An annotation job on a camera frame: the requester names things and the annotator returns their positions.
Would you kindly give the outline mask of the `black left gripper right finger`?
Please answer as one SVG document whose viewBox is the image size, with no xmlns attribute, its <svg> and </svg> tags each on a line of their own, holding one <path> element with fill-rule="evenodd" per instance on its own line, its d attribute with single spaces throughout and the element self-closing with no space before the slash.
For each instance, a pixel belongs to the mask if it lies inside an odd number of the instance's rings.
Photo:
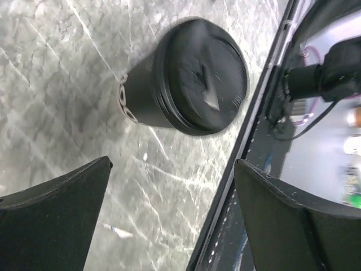
<svg viewBox="0 0 361 271">
<path fill-rule="evenodd" d="M 360 210 L 235 163 L 235 185 L 257 270 L 360 270 Z"/>
</svg>

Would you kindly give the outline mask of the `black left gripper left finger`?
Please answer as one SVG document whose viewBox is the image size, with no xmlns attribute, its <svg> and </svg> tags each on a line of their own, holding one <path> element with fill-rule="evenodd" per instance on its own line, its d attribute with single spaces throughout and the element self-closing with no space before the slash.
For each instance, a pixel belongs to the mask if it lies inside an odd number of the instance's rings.
<svg viewBox="0 0 361 271">
<path fill-rule="evenodd" d="M 1 197 L 1 270 L 83 270 L 112 162 Z"/>
</svg>

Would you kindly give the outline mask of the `black paper coffee cup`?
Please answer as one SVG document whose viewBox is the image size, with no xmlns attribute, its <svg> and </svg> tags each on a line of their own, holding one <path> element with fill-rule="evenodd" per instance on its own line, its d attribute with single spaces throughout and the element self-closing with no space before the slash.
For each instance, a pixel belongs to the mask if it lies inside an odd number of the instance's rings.
<svg viewBox="0 0 361 271">
<path fill-rule="evenodd" d="M 152 66 L 153 55 L 149 55 L 128 71 L 119 87 L 118 103 L 124 115 L 137 124 L 172 128 L 156 99 Z"/>
</svg>

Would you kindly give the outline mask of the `black plastic cup lid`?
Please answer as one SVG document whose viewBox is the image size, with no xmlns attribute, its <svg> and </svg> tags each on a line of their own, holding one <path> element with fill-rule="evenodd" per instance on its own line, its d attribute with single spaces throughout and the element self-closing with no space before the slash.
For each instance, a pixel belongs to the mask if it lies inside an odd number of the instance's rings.
<svg viewBox="0 0 361 271">
<path fill-rule="evenodd" d="M 190 136 L 225 130 L 244 107 L 248 70 L 235 40 L 202 18 L 184 20 L 160 40 L 152 64 L 154 99 Z"/>
</svg>

